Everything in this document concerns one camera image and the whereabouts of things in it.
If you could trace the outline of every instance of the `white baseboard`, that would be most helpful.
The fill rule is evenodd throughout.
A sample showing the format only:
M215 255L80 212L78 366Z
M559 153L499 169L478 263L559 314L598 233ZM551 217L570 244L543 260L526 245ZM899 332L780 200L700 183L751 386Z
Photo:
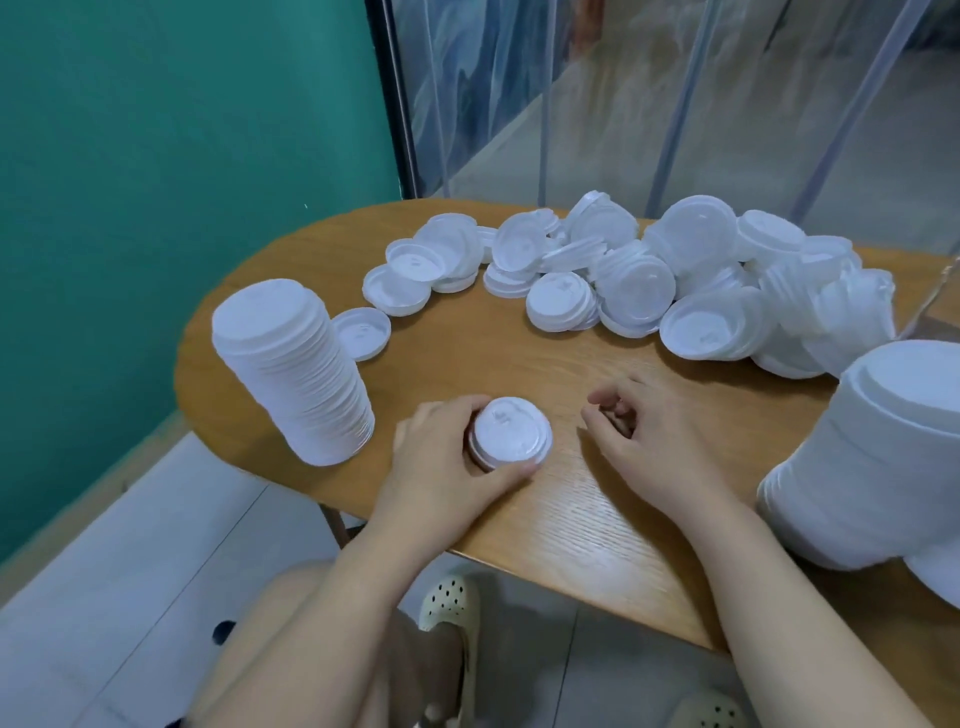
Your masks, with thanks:
M0 564L0 607L57 558L189 431L190 425L183 415L179 410L174 412Z

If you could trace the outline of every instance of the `beige slipper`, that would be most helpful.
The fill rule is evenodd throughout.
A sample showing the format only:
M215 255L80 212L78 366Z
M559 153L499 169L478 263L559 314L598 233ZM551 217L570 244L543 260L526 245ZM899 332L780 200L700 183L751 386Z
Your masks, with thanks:
M666 728L749 728L743 709L729 695L694 692L680 701Z
M450 574L426 593L420 606L417 626L428 632L441 622L463 630L464 678L460 688L460 713L446 722L446 728L473 728L476 707L477 647L480 644L480 593L462 574Z

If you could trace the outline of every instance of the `oval wooden table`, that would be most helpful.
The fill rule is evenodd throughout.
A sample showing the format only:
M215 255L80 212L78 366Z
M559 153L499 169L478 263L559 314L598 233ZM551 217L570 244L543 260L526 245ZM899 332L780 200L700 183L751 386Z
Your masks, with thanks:
M658 337L619 338L602 327L546 334L524 301L495 298L478 280L434 294L414 316L393 319L387 349L360 364L376 431L353 459L313 468L290 451L266 412L210 344L213 309L263 279L292 278L316 291L330 315L368 305L364 274L386 245L431 215L460 211L498 226L523 208L415 200L354 210L281 237L243 263L201 303L177 360L180 409L219 457L361 518L390 467L395 424L425 400L483 392L533 401L555 445L533 483L498 504L454 551L626 619L708 648L724 639L707 580L667 519L634 497L585 437L579 410L601 379L656 370L682 395L722 460L731 485L752 500L759 480L802 441L826 406L830 377L796 382L749 360L678 359ZM868 266L894 272L900 321L923 301L946 261L865 249ZM807 569L851 627L940 725L960 725L960 612L928 592L900 562L854 574Z

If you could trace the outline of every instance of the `thigh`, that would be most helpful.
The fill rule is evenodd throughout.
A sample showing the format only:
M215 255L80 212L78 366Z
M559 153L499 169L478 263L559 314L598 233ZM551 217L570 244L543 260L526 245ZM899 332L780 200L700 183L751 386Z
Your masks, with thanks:
M191 717L204 713L224 694L304 600L317 590L332 565L333 562L307 562L270 582L224 643L220 658L194 697Z

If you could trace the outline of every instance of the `teal wall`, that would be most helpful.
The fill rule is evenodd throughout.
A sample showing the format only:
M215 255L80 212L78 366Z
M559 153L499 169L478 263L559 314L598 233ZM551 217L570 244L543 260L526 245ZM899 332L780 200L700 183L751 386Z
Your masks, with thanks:
M0 5L2 560L173 411L218 279L398 183L360 0Z

